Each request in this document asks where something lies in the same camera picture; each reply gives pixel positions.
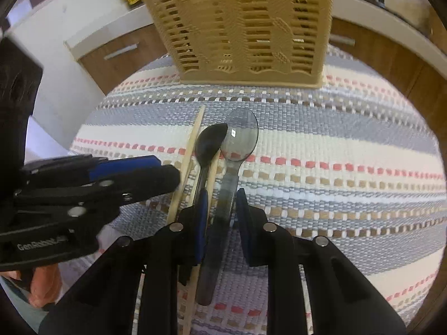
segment spoon bowl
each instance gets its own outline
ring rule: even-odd
[[[235,109],[226,120],[227,135],[221,150],[225,159],[243,162],[251,155],[258,141],[258,120],[247,108]]]
[[[202,168],[209,165],[222,146],[222,142],[227,135],[228,125],[226,123],[217,123],[215,125],[208,126],[200,135],[198,135],[195,144],[196,159]]]

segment wooden drawer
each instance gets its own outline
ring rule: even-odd
[[[433,7],[430,7],[430,40],[440,50],[447,54],[447,30],[439,19]]]
[[[354,39],[353,46],[331,44],[369,65],[408,96],[424,64],[416,54],[377,32],[340,19],[332,19],[331,33]]]
[[[124,79],[166,53],[152,24],[104,44],[83,56],[79,63],[106,95]]]

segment wicker basket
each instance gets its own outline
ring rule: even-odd
[[[318,87],[332,0],[144,0],[183,82]]]

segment human hand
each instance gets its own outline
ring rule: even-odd
[[[0,272],[0,275],[20,280],[20,271]],[[38,267],[31,282],[30,305],[38,309],[57,300],[62,280],[57,264]]]

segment woven fabric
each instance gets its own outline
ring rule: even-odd
[[[329,237],[409,323],[436,276],[447,212],[437,139],[405,97],[333,47],[318,90],[183,85],[163,57],[104,99],[71,150],[110,159],[154,154],[180,167],[202,105],[202,128],[237,107],[259,121],[258,144],[240,170],[249,203],[296,236]],[[224,171],[221,160],[211,215]],[[198,165],[181,208],[197,173]],[[165,224],[169,203],[162,195],[122,207],[110,225],[133,238],[152,235]],[[180,326],[187,295],[180,287]],[[213,302],[197,305],[192,333],[260,334],[266,324],[267,269],[245,264],[231,228]]]

